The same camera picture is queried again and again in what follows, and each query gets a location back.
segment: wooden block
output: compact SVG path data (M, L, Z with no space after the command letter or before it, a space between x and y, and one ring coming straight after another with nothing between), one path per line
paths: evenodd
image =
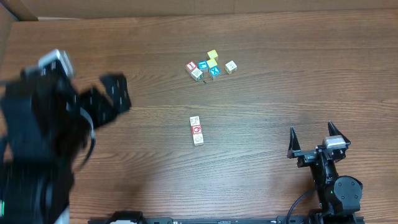
M228 74L234 73L238 69L238 66L236 66L234 61L230 61L227 64L225 64L225 70L228 72Z
M216 50L211 50L207 52L207 59L215 59L218 62L218 54Z
M187 69L187 72L189 72L189 74L191 74L191 72L194 71L195 68L197 68L197 65L195 65L195 63L192 61L185 66L185 69Z
M217 62L215 59L212 58L207 61L207 65L209 66L209 69L210 69L210 68L213 68L214 66L217 66Z
M207 65L206 61L198 62L198 68L202 72L209 72L209 66Z
M190 117L191 122L191 130L192 130L192 137L193 137L193 144L195 146L203 145L203 134L201 131L200 120L198 116Z
M195 68L194 71L191 72L191 77L198 82L203 78L203 72L201 72L199 68Z
M220 69L218 66L215 66L209 70L210 76L215 79L217 76L221 73Z

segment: cube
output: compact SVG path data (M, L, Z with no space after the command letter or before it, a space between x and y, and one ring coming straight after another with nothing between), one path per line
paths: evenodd
M207 59L215 59L218 62L218 54L216 52L216 50L211 50L209 52L207 52Z
M191 72L191 77L198 82L203 78L203 72L201 72L199 68L195 68L194 71Z
M209 70L209 72L210 72L210 76L211 76L213 79L217 78L217 76L221 73L220 69L219 69L217 66L211 68L211 69Z
M234 61L230 61L227 64L225 64L225 70L228 72L228 74L234 73L238 69L238 66L236 66Z
M207 65L206 61L198 62L198 68L202 72L209 72L209 66Z
M189 63L185 66L185 69L187 69L187 72L189 72L189 74L191 74L191 72L194 71L195 68L197 68L197 65L195 65L194 62L189 62Z
M209 68L213 68L214 66L217 66L217 62L215 59L210 59L207 61L207 65L209 66Z
M201 146L203 145L203 134L201 132L201 125L198 116L190 117L191 122L191 130L192 130L192 137L193 137L193 145L194 146Z

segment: wooden table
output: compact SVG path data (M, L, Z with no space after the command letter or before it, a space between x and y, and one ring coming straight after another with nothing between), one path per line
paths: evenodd
M97 132L95 153L76 175L72 223L115 210L285 215L312 187L310 169L286 158L289 127L313 149L329 120L352 141L336 167L364 184L358 215L398 222L398 10L18 22L1 79L54 48L73 57L79 90L100 86L104 72L124 72L133 103ZM221 77L195 82L185 64L212 49ZM230 60L238 71L227 75ZM193 146L191 116L200 117L204 146ZM310 208L316 196L295 214Z

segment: blue block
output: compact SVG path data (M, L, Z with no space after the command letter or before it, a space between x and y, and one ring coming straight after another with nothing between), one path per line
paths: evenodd
M218 66L214 66L209 70L209 72L210 76L215 79L221 73L221 70L218 68Z
M209 66L208 66L208 64L207 64L207 62L205 60L201 61L201 62L198 62L198 68L202 72L208 72L209 71Z

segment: yellow block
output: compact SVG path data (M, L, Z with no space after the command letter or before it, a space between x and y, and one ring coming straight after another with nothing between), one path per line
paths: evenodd
M207 52L207 57L208 59L215 59L216 61L218 61L218 54L216 52L216 50L211 50L209 52Z
M215 59L212 58L212 59L207 61L207 65L209 66L209 68L213 68L214 66L217 65L217 62L216 62Z

